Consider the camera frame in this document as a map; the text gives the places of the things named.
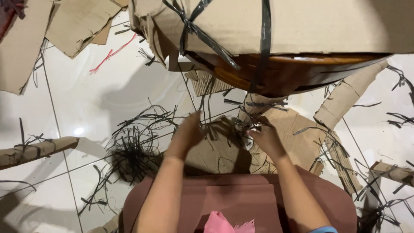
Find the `pink cloth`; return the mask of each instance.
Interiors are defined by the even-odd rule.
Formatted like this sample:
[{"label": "pink cloth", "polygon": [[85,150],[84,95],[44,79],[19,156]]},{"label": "pink cloth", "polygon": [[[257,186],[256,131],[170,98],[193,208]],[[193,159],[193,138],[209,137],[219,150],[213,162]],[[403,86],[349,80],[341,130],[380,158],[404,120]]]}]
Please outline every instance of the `pink cloth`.
[{"label": "pink cloth", "polygon": [[233,228],[221,212],[212,211],[204,225],[204,233],[255,233],[254,219]]}]

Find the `hand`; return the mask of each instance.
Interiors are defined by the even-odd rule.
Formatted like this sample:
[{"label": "hand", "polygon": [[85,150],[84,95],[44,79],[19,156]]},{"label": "hand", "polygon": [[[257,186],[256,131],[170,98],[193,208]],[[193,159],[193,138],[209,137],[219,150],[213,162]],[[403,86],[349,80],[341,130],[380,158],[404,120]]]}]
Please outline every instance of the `hand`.
[{"label": "hand", "polygon": [[261,131],[247,130],[246,133],[250,135],[258,144],[260,149],[265,152],[275,163],[279,158],[286,154],[286,151],[280,141],[276,128],[270,124],[265,116],[261,116],[258,122],[262,123]]},{"label": "hand", "polygon": [[169,146],[169,149],[176,151],[176,153],[170,154],[184,156],[180,159],[185,160],[185,156],[189,150],[201,142],[206,135],[206,131],[202,130],[199,126],[200,115],[201,112],[197,111],[184,119]]}]

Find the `blue sleeve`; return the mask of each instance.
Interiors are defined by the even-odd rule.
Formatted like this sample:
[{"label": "blue sleeve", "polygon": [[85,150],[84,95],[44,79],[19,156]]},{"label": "blue sleeve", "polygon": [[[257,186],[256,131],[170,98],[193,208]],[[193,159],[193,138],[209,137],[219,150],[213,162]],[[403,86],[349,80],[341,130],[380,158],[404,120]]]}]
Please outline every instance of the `blue sleeve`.
[{"label": "blue sleeve", "polygon": [[337,230],[331,226],[323,226],[309,233],[338,233]]}]

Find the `brown pants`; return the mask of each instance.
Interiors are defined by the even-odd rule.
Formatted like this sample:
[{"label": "brown pants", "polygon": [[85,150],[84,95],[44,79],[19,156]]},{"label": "brown pants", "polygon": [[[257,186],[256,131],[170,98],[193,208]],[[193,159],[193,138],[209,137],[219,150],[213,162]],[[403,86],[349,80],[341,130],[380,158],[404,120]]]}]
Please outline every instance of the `brown pants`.
[{"label": "brown pants", "polygon": [[[356,209],[338,186],[296,167],[302,180],[339,233],[356,232]],[[123,228],[131,233],[153,178],[147,176],[128,194]],[[256,233],[288,233],[288,218],[277,174],[209,175],[185,178],[178,233],[202,233],[211,211],[221,211],[229,223],[255,219]]]}]

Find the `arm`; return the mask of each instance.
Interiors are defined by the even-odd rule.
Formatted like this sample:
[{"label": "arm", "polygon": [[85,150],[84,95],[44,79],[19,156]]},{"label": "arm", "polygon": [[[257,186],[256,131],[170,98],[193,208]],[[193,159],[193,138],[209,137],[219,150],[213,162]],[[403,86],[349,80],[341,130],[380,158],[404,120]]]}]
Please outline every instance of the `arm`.
[{"label": "arm", "polygon": [[259,147],[272,159],[279,174],[283,204],[292,231],[306,233],[331,226],[328,218],[296,171],[280,141],[277,131],[266,118],[261,118],[261,132],[249,130]]},{"label": "arm", "polygon": [[184,161],[189,150],[204,137],[204,132],[198,126],[199,122],[200,112],[196,112],[186,118],[178,128],[138,214],[133,232],[177,232]]}]

